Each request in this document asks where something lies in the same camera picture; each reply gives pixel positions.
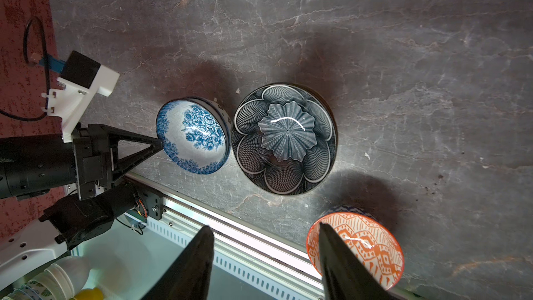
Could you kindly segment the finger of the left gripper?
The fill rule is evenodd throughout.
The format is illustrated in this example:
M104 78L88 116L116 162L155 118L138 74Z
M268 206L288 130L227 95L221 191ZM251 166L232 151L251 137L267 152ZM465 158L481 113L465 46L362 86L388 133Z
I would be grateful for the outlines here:
M122 176L162 151L162 140L144 136L123 129L104 125L106 135L105 152L109 164L108 178L120 179Z

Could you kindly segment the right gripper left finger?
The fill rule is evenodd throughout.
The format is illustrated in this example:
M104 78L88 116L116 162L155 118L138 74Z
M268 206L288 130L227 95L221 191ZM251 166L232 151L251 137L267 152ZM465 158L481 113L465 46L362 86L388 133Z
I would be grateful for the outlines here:
M215 236L202 227L144 299L207 299Z

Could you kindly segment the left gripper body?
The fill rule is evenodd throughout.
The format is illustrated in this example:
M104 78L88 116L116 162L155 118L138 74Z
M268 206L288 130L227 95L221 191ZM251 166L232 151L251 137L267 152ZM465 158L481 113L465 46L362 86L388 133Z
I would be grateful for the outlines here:
M97 188L111 188L121 176L118 162L119 129L78 124L72 132L76 184L80 200L97 196Z

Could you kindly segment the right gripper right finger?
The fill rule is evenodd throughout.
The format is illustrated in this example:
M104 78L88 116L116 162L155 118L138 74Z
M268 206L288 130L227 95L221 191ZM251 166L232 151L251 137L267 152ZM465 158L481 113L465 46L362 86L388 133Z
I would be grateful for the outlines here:
M319 255L326 299L391 299L329 224L320 224Z

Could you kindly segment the orange patterned bowl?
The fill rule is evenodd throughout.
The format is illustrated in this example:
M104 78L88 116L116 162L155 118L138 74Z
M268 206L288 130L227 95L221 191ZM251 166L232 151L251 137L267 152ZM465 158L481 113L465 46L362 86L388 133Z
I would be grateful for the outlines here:
M405 269L403 250L372 214L354 206L338 206L325 212L311 226L306 250L312 265L322 273L319 254L319 228L329 224L380 285L389 290L400 280Z

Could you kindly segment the blue white rim bowl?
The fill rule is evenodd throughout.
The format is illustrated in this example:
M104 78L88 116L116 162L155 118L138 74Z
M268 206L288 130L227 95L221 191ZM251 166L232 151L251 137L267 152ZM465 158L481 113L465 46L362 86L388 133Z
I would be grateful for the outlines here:
M230 155L230 118L216 101L169 101L159 110L155 127L165 154L193 174L217 172Z

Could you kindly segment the dark flower pattern bowl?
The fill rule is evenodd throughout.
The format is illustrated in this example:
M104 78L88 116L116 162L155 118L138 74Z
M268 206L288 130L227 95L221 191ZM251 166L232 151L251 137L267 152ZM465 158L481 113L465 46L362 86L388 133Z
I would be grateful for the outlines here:
M308 193L333 169L337 125L326 100L302 85L269 84L237 107L231 133L235 159L259 188Z

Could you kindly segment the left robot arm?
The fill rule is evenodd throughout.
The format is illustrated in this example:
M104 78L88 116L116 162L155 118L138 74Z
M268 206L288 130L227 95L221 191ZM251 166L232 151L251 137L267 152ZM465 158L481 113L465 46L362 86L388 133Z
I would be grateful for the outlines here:
M162 141L104 124L1 140L1 287L107 232L148 204L125 176Z

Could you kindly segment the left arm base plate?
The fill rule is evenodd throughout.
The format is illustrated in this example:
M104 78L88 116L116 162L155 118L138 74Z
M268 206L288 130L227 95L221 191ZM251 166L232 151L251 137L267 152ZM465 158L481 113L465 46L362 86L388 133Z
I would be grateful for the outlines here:
M128 182L127 185L135 193L136 206L145 218L161 220L164 209L164 194L148 185L138 182Z

